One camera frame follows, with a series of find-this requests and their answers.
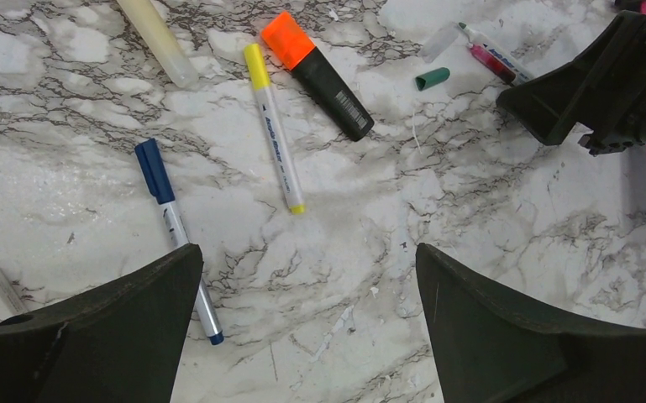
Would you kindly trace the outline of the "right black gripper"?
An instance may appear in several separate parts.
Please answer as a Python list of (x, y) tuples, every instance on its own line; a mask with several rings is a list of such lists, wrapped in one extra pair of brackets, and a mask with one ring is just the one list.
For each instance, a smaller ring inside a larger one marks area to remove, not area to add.
[(620, 12), (571, 62), (496, 100), (541, 144), (560, 145), (580, 123), (592, 155), (646, 145), (646, 14)]

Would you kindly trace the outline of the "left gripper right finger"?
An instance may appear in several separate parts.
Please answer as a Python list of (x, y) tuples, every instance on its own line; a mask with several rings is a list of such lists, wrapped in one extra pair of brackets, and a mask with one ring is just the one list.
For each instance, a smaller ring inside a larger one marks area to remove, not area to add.
[(646, 402), (646, 329), (559, 309), (422, 243), (418, 289), (447, 402)]

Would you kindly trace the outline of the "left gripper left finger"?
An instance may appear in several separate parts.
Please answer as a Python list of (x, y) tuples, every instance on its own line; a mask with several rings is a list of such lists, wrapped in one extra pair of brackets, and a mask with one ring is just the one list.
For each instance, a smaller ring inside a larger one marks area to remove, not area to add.
[(0, 322), (0, 402), (169, 401), (202, 266), (187, 244)]

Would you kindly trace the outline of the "pink red pen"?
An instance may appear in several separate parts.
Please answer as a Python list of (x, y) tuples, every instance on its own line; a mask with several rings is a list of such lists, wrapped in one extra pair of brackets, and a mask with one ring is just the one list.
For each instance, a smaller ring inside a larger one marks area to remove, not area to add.
[(505, 84), (513, 84), (516, 79), (516, 74), (496, 59), (485, 48), (477, 44), (470, 44), (469, 51), (476, 60), (478, 60), (486, 69), (491, 71)]

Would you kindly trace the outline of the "clear pen cap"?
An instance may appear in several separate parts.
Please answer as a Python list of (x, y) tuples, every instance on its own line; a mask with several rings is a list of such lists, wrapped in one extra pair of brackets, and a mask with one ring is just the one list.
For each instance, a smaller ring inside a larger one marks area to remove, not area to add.
[(459, 37), (457, 23), (449, 23), (434, 33), (418, 52), (426, 63), (432, 63), (445, 52)]

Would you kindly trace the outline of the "thin white blue pen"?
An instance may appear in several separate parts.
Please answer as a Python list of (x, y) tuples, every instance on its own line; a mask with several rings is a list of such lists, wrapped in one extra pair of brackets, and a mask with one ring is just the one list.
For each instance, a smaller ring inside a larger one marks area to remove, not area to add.
[[(156, 140), (148, 139), (137, 144), (134, 152), (148, 190), (160, 206), (161, 216), (174, 247), (178, 249), (190, 243)], [(203, 277), (199, 281), (194, 309), (209, 342), (214, 346), (223, 343), (223, 328)]]

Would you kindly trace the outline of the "white yellow highlighter pen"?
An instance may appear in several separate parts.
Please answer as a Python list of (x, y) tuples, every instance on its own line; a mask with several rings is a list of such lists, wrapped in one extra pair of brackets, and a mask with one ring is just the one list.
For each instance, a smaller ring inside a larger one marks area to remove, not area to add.
[(261, 47), (258, 44), (247, 45), (244, 48), (244, 59), (287, 207), (293, 214), (303, 214), (306, 204), (302, 187), (287, 147), (285, 131)]

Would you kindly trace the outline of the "yellow marker pen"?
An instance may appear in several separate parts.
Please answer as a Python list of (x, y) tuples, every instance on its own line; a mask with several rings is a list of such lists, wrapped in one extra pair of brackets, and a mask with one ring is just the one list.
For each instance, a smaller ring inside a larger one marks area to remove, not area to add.
[(174, 84), (186, 88), (198, 80), (196, 69), (150, 0), (117, 0), (117, 4)]

